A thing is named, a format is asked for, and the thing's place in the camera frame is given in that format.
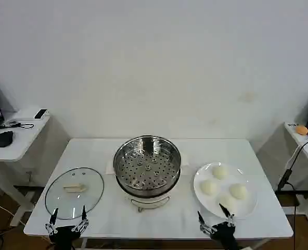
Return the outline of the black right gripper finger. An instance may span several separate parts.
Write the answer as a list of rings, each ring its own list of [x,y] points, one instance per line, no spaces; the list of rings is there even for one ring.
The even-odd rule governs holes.
[[[200,212],[198,211],[198,220],[200,223],[200,230],[206,234],[207,236],[211,236],[216,232],[216,228],[209,226],[205,223],[202,215],[200,214]]]
[[[219,203],[221,210],[227,218],[228,226],[234,226],[234,214],[231,214],[226,207],[224,207],[221,203]]]

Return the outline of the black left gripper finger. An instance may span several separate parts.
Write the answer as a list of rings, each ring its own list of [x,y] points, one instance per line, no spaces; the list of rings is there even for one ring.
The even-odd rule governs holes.
[[[57,234],[58,233],[58,230],[55,228],[57,215],[58,215],[58,208],[55,208],[54,211],[53,211],[53,214],[50,217],[49,222],[45,224],[45,228],[46,228],[48,234]]]
[[[87,226],[89,225],[89,220],[87,218],[87,212],[85,205],[82,208],[81,221],[73,227],[72,232],[84,232]]]

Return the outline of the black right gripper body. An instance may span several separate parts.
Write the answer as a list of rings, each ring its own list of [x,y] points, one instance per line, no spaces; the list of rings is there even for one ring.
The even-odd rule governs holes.
[[[227,221],[213,226],[215,231],[211,233],[211,239],[220,242],[224,249],[239,250],[239,245],[234,237],[235,225]]]

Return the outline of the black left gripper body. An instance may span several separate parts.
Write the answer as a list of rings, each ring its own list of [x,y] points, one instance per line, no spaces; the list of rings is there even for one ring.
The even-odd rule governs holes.
[[[73,242],[80,238],[80,231],[73,230],[73,226],[58,227],[57,232],[49,234],[49,239],[54,250],[72,250],[75,249]]]

